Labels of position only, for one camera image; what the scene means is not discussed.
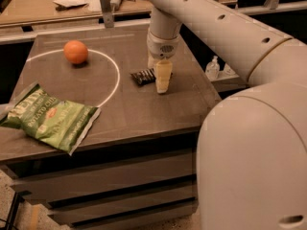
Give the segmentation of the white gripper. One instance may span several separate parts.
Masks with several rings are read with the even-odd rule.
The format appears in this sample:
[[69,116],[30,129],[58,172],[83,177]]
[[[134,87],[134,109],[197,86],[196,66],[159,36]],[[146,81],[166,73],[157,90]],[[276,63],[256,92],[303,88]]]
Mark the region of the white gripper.
[[167,92],[173,70],[173,63],[163,58],[171,58],[176,53],[178,42],[178,36],[173,39],[163,39],[148,31],[148,68],[154,68],[155,86],[159,94]]

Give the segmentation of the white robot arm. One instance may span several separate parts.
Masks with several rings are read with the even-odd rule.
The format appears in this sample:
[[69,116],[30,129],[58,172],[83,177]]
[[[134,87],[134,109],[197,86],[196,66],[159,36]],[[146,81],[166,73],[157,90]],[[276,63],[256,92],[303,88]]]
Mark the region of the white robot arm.
[[178,20],[248,85],[201,127],[201,230],[307,230],[307,46],[214,0],[150,1],[155,37]]

